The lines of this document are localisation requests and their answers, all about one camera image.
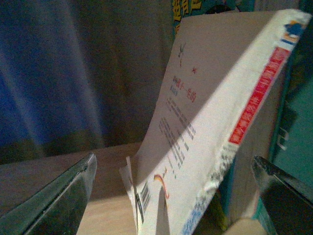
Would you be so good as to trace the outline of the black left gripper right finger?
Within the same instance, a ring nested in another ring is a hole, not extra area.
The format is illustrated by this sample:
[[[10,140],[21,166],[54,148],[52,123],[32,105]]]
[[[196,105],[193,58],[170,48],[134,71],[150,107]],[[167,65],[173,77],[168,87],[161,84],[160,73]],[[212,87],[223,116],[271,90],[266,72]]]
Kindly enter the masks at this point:
[[[267,159],[255,156],[252,171],[277,235],[313,233],[313,189]]]

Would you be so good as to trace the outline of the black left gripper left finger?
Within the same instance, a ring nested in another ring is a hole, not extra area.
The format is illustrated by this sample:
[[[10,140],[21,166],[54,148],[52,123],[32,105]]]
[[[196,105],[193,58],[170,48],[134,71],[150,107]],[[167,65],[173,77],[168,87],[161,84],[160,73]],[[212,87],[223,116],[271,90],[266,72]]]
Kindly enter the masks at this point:
[[[90,199],[96,155],[89,153],[26,199],[2,208],[2,235],[75,235]]]

